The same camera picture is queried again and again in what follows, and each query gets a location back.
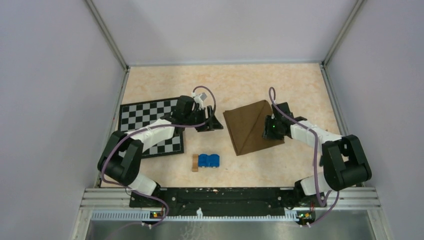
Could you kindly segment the brown cloth napkin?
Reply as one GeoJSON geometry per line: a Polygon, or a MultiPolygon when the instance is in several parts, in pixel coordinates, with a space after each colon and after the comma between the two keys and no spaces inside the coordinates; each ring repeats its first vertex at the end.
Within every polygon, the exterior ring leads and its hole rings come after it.
{"type": "Polygon", "coordinates": [[[272,107],[267,100],[260,100],[223,112],[231,143],[237,156],[285,143],[284,140],[263,138],[266,116],[271,114],[272,107]]]}

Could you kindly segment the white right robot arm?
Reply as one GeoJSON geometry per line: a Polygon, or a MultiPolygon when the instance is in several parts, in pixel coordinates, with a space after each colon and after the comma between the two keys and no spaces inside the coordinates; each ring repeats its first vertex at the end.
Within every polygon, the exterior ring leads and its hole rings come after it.
{"type": "Polygon", "coordinates": [[[295,182],[293,200],[307,206],[314,195],[341,191],[372,178],[372,170],[360,139],[353,135],[328,132],[302,116],[294,117],[288,103],[272,105],[265,117],[262,137],[284,140],[288,137],[313,148],[313,175],[295,182]]]}

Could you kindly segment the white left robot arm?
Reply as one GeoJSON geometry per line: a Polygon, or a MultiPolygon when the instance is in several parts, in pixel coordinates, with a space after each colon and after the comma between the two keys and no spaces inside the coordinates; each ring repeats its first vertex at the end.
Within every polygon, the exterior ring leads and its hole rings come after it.
{"type": "Polygon", "coordinates": [[[215,116],[217,106],[204,105],[205,93],[181,95],[175,105],[164,105],[151,123],[138,129],[114,131],[97,163],[101,177],[108,176],[117,185],[141,193],[141,200],[149,207],[160,202],[160,185],[140,173],[143,154],[160,142],[180,136],[186,128],[197,132],[223,129],[215,116]]]}

